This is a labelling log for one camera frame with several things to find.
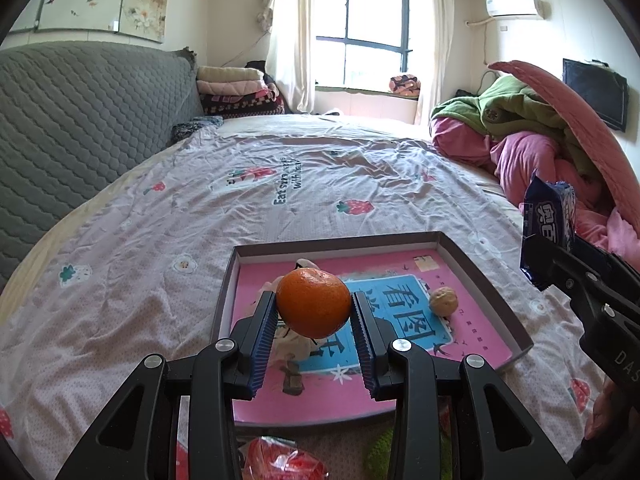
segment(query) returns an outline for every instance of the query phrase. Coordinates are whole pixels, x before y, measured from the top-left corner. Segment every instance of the plastic bag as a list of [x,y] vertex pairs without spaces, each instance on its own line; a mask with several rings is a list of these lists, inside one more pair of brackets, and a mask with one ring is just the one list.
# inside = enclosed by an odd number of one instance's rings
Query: plastic bag
[[243,480],[324,480],[329,476],[316,457],[270,436],[254,438],[241,451]]

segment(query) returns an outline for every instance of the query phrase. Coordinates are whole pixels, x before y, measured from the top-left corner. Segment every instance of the window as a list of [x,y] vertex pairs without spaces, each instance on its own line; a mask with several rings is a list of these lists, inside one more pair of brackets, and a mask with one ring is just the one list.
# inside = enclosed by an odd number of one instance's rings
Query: window
[[409,0],[316,0],[314,73],[321,86],[389,90],[406,71]]

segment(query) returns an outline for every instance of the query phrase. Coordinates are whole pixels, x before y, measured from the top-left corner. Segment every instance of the gray sofa cover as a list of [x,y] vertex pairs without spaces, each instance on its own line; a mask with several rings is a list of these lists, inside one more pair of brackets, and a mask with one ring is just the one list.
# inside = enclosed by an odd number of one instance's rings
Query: gray sofa cover
[[202,115],[195,56],[61,41],[0,52],[0,291],[67,213]]

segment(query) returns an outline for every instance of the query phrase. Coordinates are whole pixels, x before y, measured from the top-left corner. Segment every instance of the mandarin orange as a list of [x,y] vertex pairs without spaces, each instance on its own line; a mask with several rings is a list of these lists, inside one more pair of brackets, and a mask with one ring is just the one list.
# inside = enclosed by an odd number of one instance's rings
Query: mandarin orange
[[290,329],[311,339],[329,337],[351,313],[347,286],[336,276],[310,267],[283,277],[276,289],[276,303]]

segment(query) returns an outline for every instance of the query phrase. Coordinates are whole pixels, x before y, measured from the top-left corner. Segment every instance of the bedsheet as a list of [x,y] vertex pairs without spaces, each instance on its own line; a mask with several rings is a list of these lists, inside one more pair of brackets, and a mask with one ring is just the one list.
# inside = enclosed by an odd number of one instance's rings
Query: bedsheet
[[[300,116],[227,121],[74,218],[77,228],[50,242],[39,261],[55,256],[0,326],[0,430],[28,471],[54,478],[145,355],[181,358],[209,342],[234,245],[416,230],[449,235],[531,334],[534,348],[504,379],[568,458],[603,380],[578,347],[581,325],[564,295],[540,293],[520,272],[518,221],[416,132]],[[369,205],[349,214],[337,208],[347,200]],[[334,478],[359,479],[362,449],[379,430],[298,442]]]
[[[226,120],[216,134],[220,137],[235,135],[260,136],[262,134],[278,135],[285,128],[290,131],[303,129],[307,135],[324,135],[340,137],[351,136],[389,136],[398,138],[422,138],[424,135],[416,131],[414,126],[394,120],[372,120],[370,118],[354,117],[304,117],[279,116],[248,117]],[[423,139],[431,144],[430,139]],[[88,200],[80,207],[69,213],[58,224],[50,229],[29,252],[12,274],[9,282],[0,294],[0,325],[24,303],[28,293],[40,278],[42,271],[55,256],[60,247],[73,233],[95,212],[114,198],[121,190],[130,186],[140,175],[147,172],[154,164],[170,156],[181,143],[171,146],[167,150],[156,153],[145,162],[125,173],[115,182],[103,189],[97,196]],[[522,215],[514,208],[504,195],[497,178],[476,168],[473,164],[463,164],[451,161],[456,169],[464,174],[485,196],[494,202],[498,209],[518,229],[522,229]]]

